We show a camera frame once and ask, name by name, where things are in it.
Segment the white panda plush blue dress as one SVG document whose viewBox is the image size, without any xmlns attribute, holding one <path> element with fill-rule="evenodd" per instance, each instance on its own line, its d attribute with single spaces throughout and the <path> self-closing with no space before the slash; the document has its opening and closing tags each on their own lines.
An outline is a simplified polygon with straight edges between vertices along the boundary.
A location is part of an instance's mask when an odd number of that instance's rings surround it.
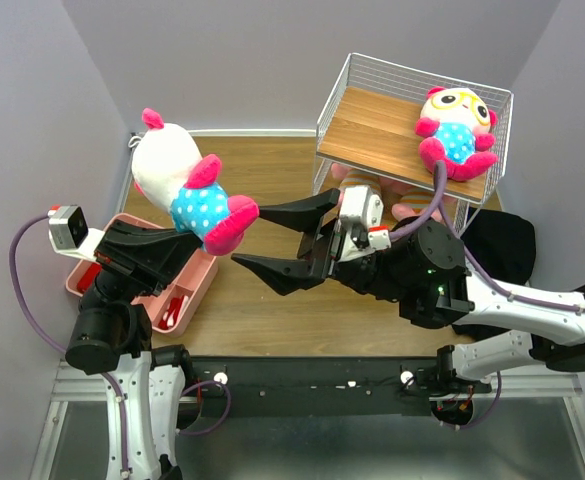
<svg viewBox="0 0 585 480">
<path fill-rule="evenodd" d="M 221 159 L 202 155 L 185 128 L 164 122 L 151 108 L 141 120 L 146 132 L 131 160 L 135 188 L 170 215 L 177 231 L 196 235 L 207 253 L 233 252 L 259 217 L 257 202 L 226 193 L 219 183 Z"/>
</svg>

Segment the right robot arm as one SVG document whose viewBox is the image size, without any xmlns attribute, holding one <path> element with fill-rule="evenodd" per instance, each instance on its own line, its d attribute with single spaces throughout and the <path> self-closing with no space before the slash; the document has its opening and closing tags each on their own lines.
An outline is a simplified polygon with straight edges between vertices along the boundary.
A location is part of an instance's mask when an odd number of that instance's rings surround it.
<svg viewBox="0 0 585 480">
<path fill-rule="evenodd" d="M 585 372 L 585 285 L 558 293 L 493 280 L 449 227 L 421 216 L 389 229 L 383 210 L 366 186 L 266 206 L 262 219 L 301 234 L 296 258 L 238 254 L 235 261 L 280 295 L 333 279 L 397 304 L 401 317 L 425 329 L 499 329 L 441 348 L 431 366 L 403 373 L 406 393 L 471 392 L 491 374 L 534 364 Z"/>
</svg>

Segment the pink frog plush striped shirt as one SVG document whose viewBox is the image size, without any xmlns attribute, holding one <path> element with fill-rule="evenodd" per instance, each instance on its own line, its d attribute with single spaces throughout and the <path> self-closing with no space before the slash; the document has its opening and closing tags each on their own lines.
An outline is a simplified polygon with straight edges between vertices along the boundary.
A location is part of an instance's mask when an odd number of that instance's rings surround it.
<svg viewBox="0 0 585 480">
<path fill-rule="evenodd" d="M 421 215 L 434 197 L 431 191 L 399 182 L 391 186 L 391 191 L 397 195 L 397 201 L 391 207 L 392 216 L 397 221 Z"/>
</svg>

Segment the white panda plush with glasses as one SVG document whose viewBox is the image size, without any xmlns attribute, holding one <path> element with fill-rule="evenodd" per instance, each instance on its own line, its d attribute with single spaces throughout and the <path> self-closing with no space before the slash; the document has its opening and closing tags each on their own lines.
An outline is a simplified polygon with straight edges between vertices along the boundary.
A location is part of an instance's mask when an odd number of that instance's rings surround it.
<svg viewBox="0 0 585 480">
<path fill-rule="evenodd" d="M 498 161 L 492 151 L 497 121 L 496 113 L 471 89 L 432 88 L 415 124 L 424 166 L 434 172 L 442 161 L 447 177 L 457 182 L 483 175 Z"/>
</svg>

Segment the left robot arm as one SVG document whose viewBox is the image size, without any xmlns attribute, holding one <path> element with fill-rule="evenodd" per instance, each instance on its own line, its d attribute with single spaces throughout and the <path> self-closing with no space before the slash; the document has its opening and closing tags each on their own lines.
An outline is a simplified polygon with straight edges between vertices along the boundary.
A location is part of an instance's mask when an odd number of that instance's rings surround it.
<svg viewBox="0 0 585 480">
<path fill-rule="evenodd" d="M 152 229 L 121 220 L 88 229 L 72 257 L 101 270 L 79 302 L 65 360 L 102 376 L 109 431 L 109 479 L 180 479 L 175 439 L 179 401 L 195 384 L 183 346 L 155 348 L 146 307 L 201 245 L 191 233 Z"/>
</svg>

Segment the pink plush face down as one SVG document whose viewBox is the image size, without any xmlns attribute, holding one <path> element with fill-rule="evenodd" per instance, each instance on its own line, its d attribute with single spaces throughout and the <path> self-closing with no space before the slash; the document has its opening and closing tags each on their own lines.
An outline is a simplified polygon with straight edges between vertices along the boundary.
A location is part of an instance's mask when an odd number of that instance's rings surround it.
<svg viewBox="0 0 585 480">
<path fill-rule="evenodd" d="M 382 196 L 380 177 L 377 174 L 351 168 L 339 163 L 333 163 L 330 167 L 331 176 L 339 182 L 340 198 L 343 198 L 345 190 L 359 185 L 367 186 L 371 191 Z"/>
</svg>

